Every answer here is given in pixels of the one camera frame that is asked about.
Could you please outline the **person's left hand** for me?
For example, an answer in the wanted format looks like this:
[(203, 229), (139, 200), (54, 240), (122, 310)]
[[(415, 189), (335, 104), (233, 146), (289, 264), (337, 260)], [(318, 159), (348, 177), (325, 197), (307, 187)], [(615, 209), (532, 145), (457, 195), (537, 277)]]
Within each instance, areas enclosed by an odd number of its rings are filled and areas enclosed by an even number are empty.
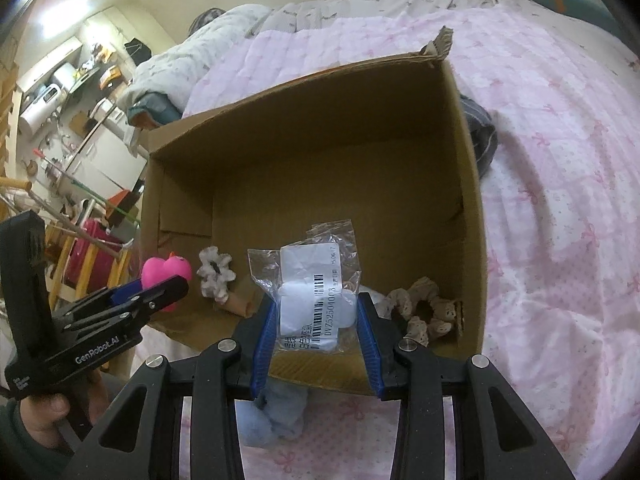
[[(98, 370), (87, 376), (86, 415), (94, 425), (110, 405), (108, 391)], [(20, 402), (20, 415), (27, 433), (44, 448), (62, 450), (67, 444), (58, 423), (66, 419), (70, 401), (61, 393), (53, 396), (29, 396)]]

